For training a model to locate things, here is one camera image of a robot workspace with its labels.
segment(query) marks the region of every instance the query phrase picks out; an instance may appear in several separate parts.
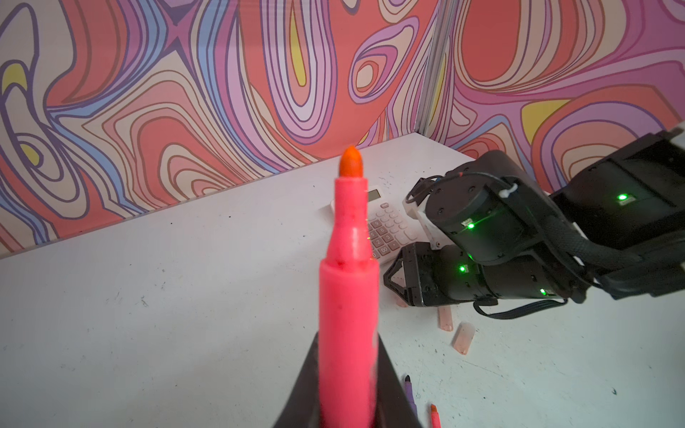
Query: black cable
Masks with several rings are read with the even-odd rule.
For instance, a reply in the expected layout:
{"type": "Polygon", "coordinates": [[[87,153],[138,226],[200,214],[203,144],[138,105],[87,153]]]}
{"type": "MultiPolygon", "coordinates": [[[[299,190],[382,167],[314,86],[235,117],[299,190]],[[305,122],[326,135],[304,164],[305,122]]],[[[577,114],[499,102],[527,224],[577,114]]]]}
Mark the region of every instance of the black cable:
{"type": "Polygon", "coordinates": [[[480,303],[479,301],[473,302],[473,309],[475,309],[476,312],[483,316],[487,316],[488,318],[493,318],[495,320],[513,320],[515,318],[522,317],[524,315],[530,315],[534,314],[535,312],[539,312],[545,309],[550,309],[553,307],[560,307],[563,305],[566,305],[569,302],[568,299],[564,299],[563,302],[559,302],[556,300],[540,300],[537,302],[533,303],[528,303],[527,305],[519,306],[517,308],[514,308],[512,310],[506,311],[506,312],[497,312],[496,314],[486,314],[481,308],[480,308],[480,303]]]}
{"type": "Polygon", "coordinates": [[[564,265],[564,267],[566,268],[566,270],[568,270],[569,272],[571,272],[571,273],[573,274],[574,277],[578,278],[578,280],[581,281],[581,282],[582,282],[583,284],[585,284],[586,286],[588,286],[588,288],[590,288],[590,287],[598,287],[599,284],[590,283],[590,282],[588,282],[586,279],[584,279],[583,277],[581,277],[580,275],[578,275],[578,273],[575,271],[575,269],[572,268],[572,267],[566,262],[566,260],[559,254],[559,251],[557,251],[557,248],[554,246],[554,244],[552,243],[552,241],[549,239],[549,236],[547,236],[547,234],[545,233],[545,230],[542,228],[542,226],[540,225],[540,223],[537,221],[537,219],[535,218],[535,216],[533,215],[533,213],[531,213],[530,210],[528,209],[528,207],[526,206],[525,201],[523,201],[523,206],[525,207],[525,211],[528,213],[528,216],[530,217],[530,220],[531,220],[532,223],[533,223],[533,227],[535,227],[535,230],[537,230],[538,233],[540,234],[540,236],[543,238],[543,241],[545,241],[545,244],[547,245],[547,248],[548,248],[549,251],[552,253],[552,255],[553,255],[554,257],[556,257],[556,259],[559,260],[559,262],[560,262],[561,264],[564,265]]]}
{"type": "Polygon", "coordinates": [[[507,182],[504,181],[502,178],[500,178],[500,177],[498,177],[498,176],[496,176],[496,175],[492,175],[492,174],[488,174],[488,173],[481,173],[481,172],[479,172],[479,171],[472,171],[472,172],[470,172],[470,173],[457,173],[457,174],[452,175],[452,176],[450,176],[450,177],[441,177],[440,175],[434,175],[434,176],[432,176],[432,177],[428,177],[427,179],[433,179],[433,178],[435,178],[435,177],[440,177],[441,179],[438,179],[438,180],[436,180],[436,181],[433,181],[433,184],[431,184],[430,186],[428,186],[426,189],[424,189],[421,193],[419,193],[419,194],[416,195],[415,197],[412,197],[411,199],[409,199],[409,197],[411,196],[411,194],[412,194],[412,192],[414,191],[414,189],[416,189],[416,186],[419,185],[420,183],[423,183],[423,181],[420,181],[419,183],[416,183],[416,184],[414,185],[414,187],[409,191],[409,193],[407,194],[407,196],[404,198],[404,201],[405,201],[406,203],[416,202],[417,199],[420,199],[421,197],[427,196],[430,192],[432,192],[432,191],[433,191],[433,188],[434,188],[435,186],[437,186],[438,184],[443,184],[443,183],[445,183],[446,181],[454,180],[454,179],[456,179],[456,178],[461,178],[461,177],[464,177],[465,175],[481,175],[481,176],[483,176],[483,177],[488,177],[488,178],[491,178],[491,179],[493,179],[493,180],[499,182],[502,186],[504,186],[504,188],[509,188],[509,187],[511,186],[509,183],[507,183],[507,182]]]}

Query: table surface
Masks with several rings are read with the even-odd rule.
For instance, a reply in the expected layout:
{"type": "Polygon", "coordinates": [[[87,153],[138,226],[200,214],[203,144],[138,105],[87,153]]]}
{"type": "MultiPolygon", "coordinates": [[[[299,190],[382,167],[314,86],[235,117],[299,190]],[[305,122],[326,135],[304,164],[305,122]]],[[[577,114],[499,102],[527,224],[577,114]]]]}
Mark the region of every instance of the table surface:
{"type": "MultiPolygon", "coordinates": [[[[362,150],[401,205],[470,160],[418,134],[362,150]]],[[[338,159],[0,260],[0,427],[270,427],[316,333],[338,159]]],[[[521,304],[507,302],[501,309],[521,304]]],[[[466,356],[381,289],[379,332],[443,427],[676,427],[685,292],[490,320],[466,356]]]]}

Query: purple marker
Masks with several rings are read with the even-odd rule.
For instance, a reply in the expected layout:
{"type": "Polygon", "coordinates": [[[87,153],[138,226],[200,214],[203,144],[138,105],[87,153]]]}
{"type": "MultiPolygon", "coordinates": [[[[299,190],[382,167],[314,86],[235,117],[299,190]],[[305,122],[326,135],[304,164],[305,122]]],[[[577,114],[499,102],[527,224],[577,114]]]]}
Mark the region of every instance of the purple marker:
{"type": "Polygon", "coordinates": [[[416,403],[414,403],[414,393],[412,392],[412,380],[409,378],[409,375],[404,378],[404,393],[407,394],[407,401],[409,401],[409,405],[414,410],[414,415],[418,417],[419,415],[416,412],[416,403]]]}

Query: orange marker tip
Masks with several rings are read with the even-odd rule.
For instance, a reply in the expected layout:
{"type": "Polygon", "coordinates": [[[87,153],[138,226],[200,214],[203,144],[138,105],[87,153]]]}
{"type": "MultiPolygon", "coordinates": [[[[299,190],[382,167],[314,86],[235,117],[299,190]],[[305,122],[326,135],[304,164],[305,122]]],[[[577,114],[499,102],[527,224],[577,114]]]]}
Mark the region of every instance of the orange marker tip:
{"type": "Polygon", "coordinates": [[[340,159],[340,173],[341,177],[363,177],[364,164],[362,163],[362,154],[354,147],[347,147],[340,159]]]}

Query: psychedelic wallpaper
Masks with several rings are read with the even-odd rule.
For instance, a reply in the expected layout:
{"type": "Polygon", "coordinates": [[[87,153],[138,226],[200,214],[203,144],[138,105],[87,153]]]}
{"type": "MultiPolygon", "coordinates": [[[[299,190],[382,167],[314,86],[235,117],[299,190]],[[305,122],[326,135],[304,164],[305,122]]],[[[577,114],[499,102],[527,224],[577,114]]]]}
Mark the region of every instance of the psychedelic wallpaper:
{"type": "Polygon", "coordinates": [[[413,132],[438,10],[2,0],[0,255],[413,132]]]}
{"type": "Polygon", "coordinates": [[[553,191],[684,68],[683,0],[2,0],[0,256],[417,129],[553,191]]]}
{"type": "Polygon", "coordinates": [[[461,0],[423,132],[547,191],[685,116],[685,1],[461,0]]]}

